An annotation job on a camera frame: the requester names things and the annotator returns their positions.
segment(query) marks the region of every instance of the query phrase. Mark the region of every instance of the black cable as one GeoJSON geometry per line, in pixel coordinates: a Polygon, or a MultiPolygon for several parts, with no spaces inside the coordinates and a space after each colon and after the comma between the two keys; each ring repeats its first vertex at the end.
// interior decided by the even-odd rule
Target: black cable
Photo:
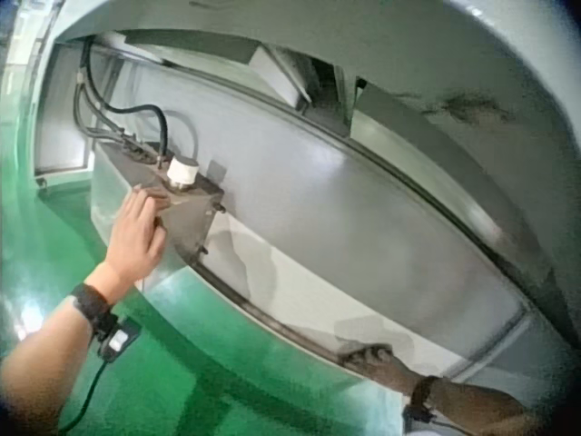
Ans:
{"type": "Polygon", "coordinates": [[[163,158],[167,153],[167,120],[163,114],[162,109],[155,104],[141,104],[139,106],[120,108],[114,107],[105,102],[101,97],[94,84],[93,73],[91,71],[91,47],[93,45],[94,36],[87,37],[84,40],[83,53],[81,55],[81,68],[85,67],[87,84],[93,96],[107,111],[114,114],[135,114],[137,112],[151,111],[157,116],[160,124],[160,151],[158,154],[158,165],[161,165],[163,158]]]}
{"type": "Polygon", "coordinates": [[[89,388],[89,392],[87,392],[87,397],[84,399],[84,403],[83,403],[83,407],[81,407],[81,411],[79,411],[78,415],[76,415],[76,417],[74,417],[74,419],[72,421],[70,421],[68,424],[66,424],[62,429],[60,429],[58,431],[59,434],[66,434],[67,432],[72,430],[74,428],[74,426],[76,426],[76,424],[78,424],[81,421],[81,419],[83,418],[83,416],[86,414],[87,409],[89,408],[89,403],[91,402],[91,399],[93,398],[94,388],[97,387],[97,383],[99,382],[99,379],[101,378],[101,375],[103,374],[103,371],[105,370],[106,366],[107,366],[107,362],[103,362],[103,364],[101,365],[101,367],[99,368],[97,373],[94,375],[93,382],[91,383],[91,387],[89,388]]]}
{"type": "Polygon", "coordinates": [[[74,124],[83,134],[91,138],[109,139],[111,141],[122,142],[123,138],[119,134],[116,134],[115,132],[110,132],[108,130],[103,129],[91,129],[84,124],[83,118],[81,117],[81,110],[79,108],[83,88],[84,84],[77,84],[77,86],[74,88],[74,97],[73,97],[74,124]]]}
{"type": "Polygon", "coordinates": [[[109,118],[107,118],[105,116],[105,114],[103,114],[97,108],[97,106],[95,106],[95,104],[91,100],[91,97],[89,96],[89,93],[87,92],[86,87],[83,86],[81,88],[81,94],[84,98],[84,102],[87,104],[87,106],[89,106],[89,109],[91,109],[91,112],[93,112],[93,114],[99,119],[99,121],[101,121],[101,123],[107,125],[107,127],[109,127],[113,132],[117,132],[117,133],[123,132],[123,129],[120,126],[115,124],[115,122],[113,120],[110,120],[109,118]]]}
{"type": "Polygon", "coordinates": [[[469,431],[461,429],[461,428],[457,427],[456,425],[448,424],[446,422],[431,421],[430,424],[434,424],[434,425],[438,425],[440,427],[446,427],[447,429],[459,431],[460,433],[466,434],[466,436],[474,436],[473,433],[470,433],[469,431]]]}

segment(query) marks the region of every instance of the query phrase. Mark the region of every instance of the green epoxy floor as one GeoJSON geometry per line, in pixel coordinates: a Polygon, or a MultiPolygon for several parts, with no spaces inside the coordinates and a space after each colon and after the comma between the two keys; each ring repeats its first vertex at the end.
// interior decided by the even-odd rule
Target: green epoxy floor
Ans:
{"type": "MultiPolygon", "coordinates": [[[[27,314],[46,316],[105,253],[90,219],[89,182],[43,191],[34,184],[21,97],[13,91],[0,101],[2,353],[17,343],[27,314]]],[[[140,323],[142,335],[103,374],[71,434],[401,433],[399,395],[281,342],[202,282],[163,285],[168,298],[176,290],[183,298],[172,323],[137,292],[115,309],[140,323]]],[[[91,350],[63,421],[78,412],[99,364],[91,350]]]]}

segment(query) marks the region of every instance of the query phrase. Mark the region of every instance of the white knob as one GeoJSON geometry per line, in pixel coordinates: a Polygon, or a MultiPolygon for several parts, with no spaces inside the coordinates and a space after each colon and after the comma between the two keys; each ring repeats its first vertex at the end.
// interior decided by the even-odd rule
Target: white knob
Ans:
{"type": "Polygon", "coordinates": [[[193,184],[198,173],[198,163],[193,159],[175,155],[167,170],[168,178],[178,184],[193,184]]]}

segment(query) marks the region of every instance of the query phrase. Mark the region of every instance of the forearm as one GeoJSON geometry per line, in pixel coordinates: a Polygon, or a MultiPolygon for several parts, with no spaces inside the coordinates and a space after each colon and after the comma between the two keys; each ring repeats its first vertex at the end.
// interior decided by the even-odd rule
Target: forearm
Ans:
{"type": "Polygon", "coordinates": [[[526,413],[517,400],[504,392],[446,379],[432,384],[429,401],[449,420],[475,434],[491,424],[526,413]]]}
{"type": "Polygon", "coordinates": [[[16,420],[51,430],[83,366],[93,330],[67,297],[2,364],[2,393],[16,420]]]}

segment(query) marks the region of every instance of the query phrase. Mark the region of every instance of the hand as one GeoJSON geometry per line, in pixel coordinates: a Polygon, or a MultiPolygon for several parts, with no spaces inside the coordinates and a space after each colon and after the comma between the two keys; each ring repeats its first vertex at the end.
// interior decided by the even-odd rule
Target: hand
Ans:
{"type": "Polygon", "coordinates": [[[343,366],[383,386],[411,397],[422,379],[404,362],[395,357],[389,346],[371,345],[343,356],[343,366]]]}
{"type": "Polygon", "coordinates": [[[147,277],[162,259],[167,232],[156,215],[170,206],[163,191],[136,186],[119,210],[107,255],[85,280],[110,304],[121,300],[131,286],[147,277]]]}

